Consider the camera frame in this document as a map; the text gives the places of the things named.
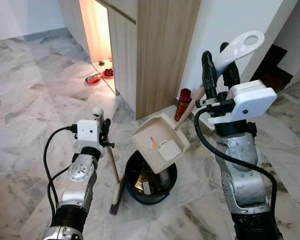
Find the white wall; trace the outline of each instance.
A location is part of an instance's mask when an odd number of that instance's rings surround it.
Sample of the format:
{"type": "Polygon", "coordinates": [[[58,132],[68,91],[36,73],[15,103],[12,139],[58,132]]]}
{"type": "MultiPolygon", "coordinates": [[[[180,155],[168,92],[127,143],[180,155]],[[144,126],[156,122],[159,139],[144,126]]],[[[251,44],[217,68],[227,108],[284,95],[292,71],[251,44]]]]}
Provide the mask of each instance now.
{"type": "MultiPolygon", "coordinates": [[[[297,0],[202,0],[195,24],[180,85],[196,91],[202,83],[201,55],[205,50],[213,59],[219,54],[220,44],[231,42],[238,35],[260,30],[265,43],[254,53],[236,61],[241,81],[247,82],[284,25],[297,0]]],[[[218,91],[222,79],[218,81],[218,91]]]]}
{"type": "Polygon", "coordinates": [[[0,0],[0,40],[64,27],[58,0],[0,0]]]}
{"type": "Polygon", "coordinates": [[[300,68],[300,0],[273,44],[288,51],[278,67],[295,75],[300,68]]]}

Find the marble floor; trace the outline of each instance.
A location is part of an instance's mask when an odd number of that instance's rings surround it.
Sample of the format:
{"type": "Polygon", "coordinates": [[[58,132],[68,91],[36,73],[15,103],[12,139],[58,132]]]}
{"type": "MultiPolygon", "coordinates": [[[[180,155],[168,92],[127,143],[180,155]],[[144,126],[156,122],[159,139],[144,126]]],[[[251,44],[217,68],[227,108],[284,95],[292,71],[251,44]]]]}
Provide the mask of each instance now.
{"type": "MultiPolygon", "coordinates": [[[[0,41],[0,240],[40,240],[50,224],[42,158],[57,128],[93,119],[93,107],[100,106],[112,120],[109,138],[116,144],[121,176],[135,151],[130,135],[146,118],[134,120],[104,82],[85,85],[85,77],[95,73],[87,59],[67,33],[0,41]]],[[[172,115],[174,110],[163,111],[172,115]]],[[[300,82],[253,121],[263,167],[279,183],[278,226],[285,240],[300,240],[300,82]]],[[[141,205],[124,191],[117,216],[110,215],[115,181],[108,156],[99,160],[85,240],[234,240],[214,156],[199,142],[190,119],[182,131],[191,148],[176,163],[178,177],[170,195],[155,206],[141,205]]],[[[53,139],[47,156],[52,174],[71,163],[76,149],[72,133],[53,139]]],[[[66,175],[57,178],[59,196],[66,184],[66,175]]]]}

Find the dustpan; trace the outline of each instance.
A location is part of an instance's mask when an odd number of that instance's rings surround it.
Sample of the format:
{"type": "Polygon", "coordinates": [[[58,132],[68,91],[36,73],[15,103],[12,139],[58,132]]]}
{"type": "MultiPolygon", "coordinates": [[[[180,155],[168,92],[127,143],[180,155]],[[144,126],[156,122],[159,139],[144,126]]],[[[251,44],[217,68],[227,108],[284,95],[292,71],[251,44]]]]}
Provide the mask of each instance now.
{"type": "Polygon", "coordinates": [[[165,113],[161,113],[144,122],[131,136],[136,149],[155,174],[175,163],[190,147],[187,137],[181,130],[175,130],[175,127],[176,123],[165,113]],[[172,159],[166,160],[159,150],[164,143],[173,141],[180,152],[172,159]]]}

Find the white handle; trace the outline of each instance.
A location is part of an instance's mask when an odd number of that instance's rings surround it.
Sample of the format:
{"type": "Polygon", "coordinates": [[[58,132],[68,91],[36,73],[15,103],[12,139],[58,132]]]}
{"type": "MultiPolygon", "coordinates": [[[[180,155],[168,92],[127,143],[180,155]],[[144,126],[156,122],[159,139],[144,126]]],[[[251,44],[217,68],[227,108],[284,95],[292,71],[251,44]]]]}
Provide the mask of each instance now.
{"type": "Polygon", "coordinates": [[[265,35],[257,30],[247,31],[236,37],[214,61],[217,77],[219,78],[221,76],[230,63],[254,52],[264,41],[265,35]],[[257,38],[257,41],[252,45],[246,45],[245,41],[251,37],[257,38]]]}

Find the white dustpan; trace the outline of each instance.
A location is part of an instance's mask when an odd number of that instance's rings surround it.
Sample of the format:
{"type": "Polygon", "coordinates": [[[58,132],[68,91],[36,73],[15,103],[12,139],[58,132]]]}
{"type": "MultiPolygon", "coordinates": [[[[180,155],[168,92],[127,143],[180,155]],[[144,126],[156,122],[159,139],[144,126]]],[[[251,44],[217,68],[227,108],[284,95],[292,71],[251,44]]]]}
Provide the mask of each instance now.
{"type": "Polygon", "coordinates": [[[155,174],[172,165],[190,147],[187,137],[181,130],[174,130],[175,126],[170,117],[161,113],[143,123],[131,136],[155,174]]]}

